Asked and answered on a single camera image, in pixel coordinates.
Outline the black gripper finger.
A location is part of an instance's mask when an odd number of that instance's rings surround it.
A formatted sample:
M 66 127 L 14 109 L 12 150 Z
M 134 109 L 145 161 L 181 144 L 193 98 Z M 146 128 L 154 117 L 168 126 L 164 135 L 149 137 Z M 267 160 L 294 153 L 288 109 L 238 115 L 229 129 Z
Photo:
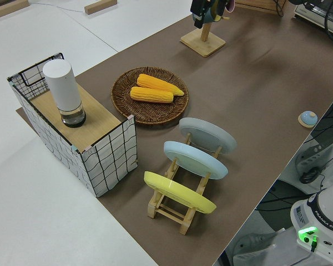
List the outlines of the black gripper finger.
M 205 15 L 210 8 L 208 0 L 192 0 L 190 11 L 193 16 L 194 26 L 201 28 L 204 24 Z

